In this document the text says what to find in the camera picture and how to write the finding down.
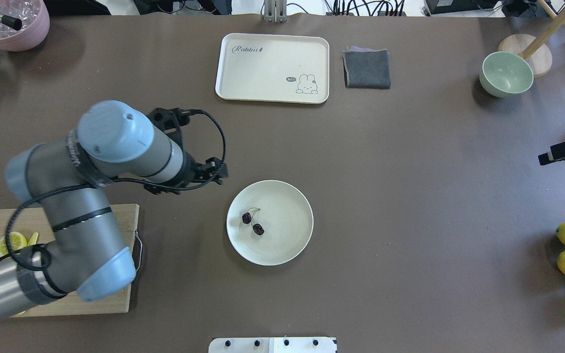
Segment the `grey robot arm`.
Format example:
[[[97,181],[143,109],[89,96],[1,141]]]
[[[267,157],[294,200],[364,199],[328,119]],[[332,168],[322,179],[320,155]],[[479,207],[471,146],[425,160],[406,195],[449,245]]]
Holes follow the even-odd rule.
[[[6,184],[21,202],[4,231],[0,321],[75,292],[94,302],[131,284],[130,246],[104,192],[130,182],[151,194],[180,194],[227,178],[226,154],[196,162],[181,128],[201,109],[155,109],[102,101],[61,140],[15,156]]]

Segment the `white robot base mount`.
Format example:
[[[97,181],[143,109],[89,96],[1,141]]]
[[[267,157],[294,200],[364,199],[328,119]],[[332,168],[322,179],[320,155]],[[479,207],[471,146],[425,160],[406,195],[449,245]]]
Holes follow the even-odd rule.
[[[301,337],[222,337],[211,340],[209,353],[337,353],[336,338]]]

